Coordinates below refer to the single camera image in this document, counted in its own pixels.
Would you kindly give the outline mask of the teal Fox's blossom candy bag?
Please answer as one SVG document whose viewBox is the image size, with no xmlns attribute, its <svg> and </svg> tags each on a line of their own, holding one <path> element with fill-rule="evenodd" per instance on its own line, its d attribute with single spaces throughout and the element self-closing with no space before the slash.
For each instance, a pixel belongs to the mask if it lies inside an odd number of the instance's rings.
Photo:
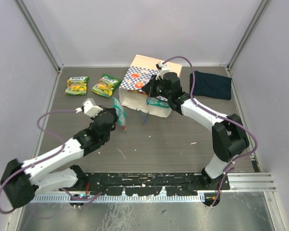
<svg viewBox="0 0 289 231">
<path fill-rule="evenodd" d="M 122 128 L 122 130 L 126 130 L 127 115 L 126 115 L 125 109 L 116 97 L 112 97 L 112 98 L 113 98 L 113 106 L 116 110 L 116 115 L 118 117 L 117 122 Z"/>
</svg>

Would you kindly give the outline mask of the blue checkered paper bag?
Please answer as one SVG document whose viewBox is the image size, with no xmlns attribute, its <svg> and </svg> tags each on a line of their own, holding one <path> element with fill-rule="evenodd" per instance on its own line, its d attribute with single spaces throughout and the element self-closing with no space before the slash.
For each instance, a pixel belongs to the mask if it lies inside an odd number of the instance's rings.
<svg viewBox="0 0 289 231">
<path fill-rule="evenodd" d="M 119 87 L 119 101 L 123 106 L 163 118 L 170 115 L 171 109 L 160 105 L 167 99 L 152 90 L 159 74 L 157 64 L 162 62 L 139 54 L 134 57 Z"/>
</svg>

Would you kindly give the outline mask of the green Fox's spring tea candy bag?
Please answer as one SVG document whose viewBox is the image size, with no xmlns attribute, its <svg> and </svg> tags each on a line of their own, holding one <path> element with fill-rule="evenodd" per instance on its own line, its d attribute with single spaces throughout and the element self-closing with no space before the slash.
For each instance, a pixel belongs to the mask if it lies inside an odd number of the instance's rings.
<svg viewBox="0 0 289 231">
<path fill-rule="evenodd" d="M 83 96 L 87 94 L 88 76 L 67 79 L 65 95 Z"/>
</svg>

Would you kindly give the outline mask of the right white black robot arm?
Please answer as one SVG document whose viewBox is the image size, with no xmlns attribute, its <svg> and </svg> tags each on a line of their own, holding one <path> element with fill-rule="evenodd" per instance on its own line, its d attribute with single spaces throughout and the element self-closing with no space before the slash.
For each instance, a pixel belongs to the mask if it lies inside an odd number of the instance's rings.
<svg viewBox="0 0 289 231">
<path fill-rule="evenodd" d="M 215 188 L 226 166 L 250 145 L 240 117 L 220 114 L 196 101 L 183 91 L 174 72 L 168 72 L 163 77 L 152 75 L 142 91 L 149 97 L 166 98 L 173 111 L 197 121 L 211 132 L 214 155 L 201 171 L 201 183 L 208 190 Z"/>
</svg>

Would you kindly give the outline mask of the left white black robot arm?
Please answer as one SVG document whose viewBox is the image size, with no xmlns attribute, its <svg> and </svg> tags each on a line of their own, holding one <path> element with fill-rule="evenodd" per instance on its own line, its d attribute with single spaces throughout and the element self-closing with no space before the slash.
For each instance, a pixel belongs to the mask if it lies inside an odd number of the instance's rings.
<svg viewBox="0 0 289 231">
<path fill-rule="evenodd" d="M 86 187 L 87 176 L 80 167 L 72 166 L 61 172 L 55 170 L 101 148 L 115 130 L 118 116 L 115 108 L 102 106 L 82 107 L 75 111 L 90 117 L 92 122 L 88 128 L 41 156 L 23 162 L 13 159 L 6 165 L 0 180 L 0 194 L 5 193 L 13 210 L 53 189 L 72 187 L 81 191 Z"/>
</svg>

